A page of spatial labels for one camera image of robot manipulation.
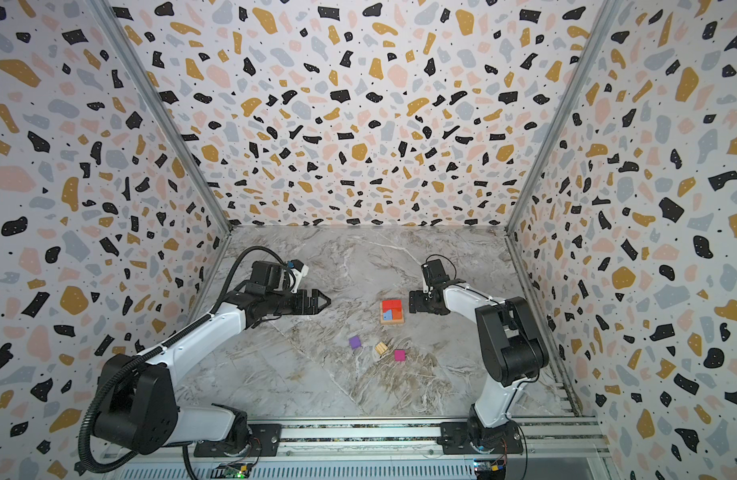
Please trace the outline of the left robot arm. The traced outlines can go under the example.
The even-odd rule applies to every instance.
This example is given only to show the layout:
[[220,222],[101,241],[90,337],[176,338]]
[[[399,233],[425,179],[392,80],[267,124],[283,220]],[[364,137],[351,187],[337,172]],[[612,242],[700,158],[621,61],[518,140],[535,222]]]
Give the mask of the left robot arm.
[[234,407],[182,407],[176,388],[186,374],[232,338],[282,316],[313,316],[332,300],[300,288],[308,266],[257,261],[250,277],[224,285],[218,305],[158,345],[136,355],[116,354],[102,368],[98,390],[82,422],[78,449],[92,457],[96,437],[134,455],[191,443],[214,444],[232,455],[252,446],[248,415]]

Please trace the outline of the purple cube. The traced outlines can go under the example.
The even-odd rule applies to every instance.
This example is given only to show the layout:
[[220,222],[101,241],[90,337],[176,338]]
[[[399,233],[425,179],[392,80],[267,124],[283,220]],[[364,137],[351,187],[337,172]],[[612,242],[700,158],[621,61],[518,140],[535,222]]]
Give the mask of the purple cube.
[[348,343],[350,343],[350,348],[352,349],[358,349],[362,347],[362,341],[360,341],[360,337],[358,337],[358,335],[351,337],[350,340],[348,340]]

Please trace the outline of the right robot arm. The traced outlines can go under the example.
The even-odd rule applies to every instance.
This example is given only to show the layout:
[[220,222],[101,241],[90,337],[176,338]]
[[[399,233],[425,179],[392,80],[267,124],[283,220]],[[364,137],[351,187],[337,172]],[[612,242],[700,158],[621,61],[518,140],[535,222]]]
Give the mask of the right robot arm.
[[423,287],[409,294],[409,312],[459,314],[476,324],[488,377],[471,406],[464,434],[444,433],[442,446],[488,454],[509,445],[515,426],[511,409],[530,383],[539,380],[550,354],[528,301],[493,297],[450,276],[445,256],[422,264]]

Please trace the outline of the red block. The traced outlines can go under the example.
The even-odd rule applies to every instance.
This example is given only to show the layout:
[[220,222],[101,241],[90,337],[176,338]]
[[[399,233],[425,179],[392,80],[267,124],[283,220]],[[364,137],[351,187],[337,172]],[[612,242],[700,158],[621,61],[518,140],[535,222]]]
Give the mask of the red block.
[[400,299],[384,300],[382,302],[382,312],[391,310],[403,310],[403,302]]

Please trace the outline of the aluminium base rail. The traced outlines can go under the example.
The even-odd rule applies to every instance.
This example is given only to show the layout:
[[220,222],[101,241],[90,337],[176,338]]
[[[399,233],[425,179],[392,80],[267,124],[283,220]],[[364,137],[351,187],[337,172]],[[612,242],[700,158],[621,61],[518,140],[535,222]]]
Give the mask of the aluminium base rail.
[[238,453],[167,447],[112,479],[616,479],[598,423],[518,417],[478,450],[462,418],[292,418],[254,421]]

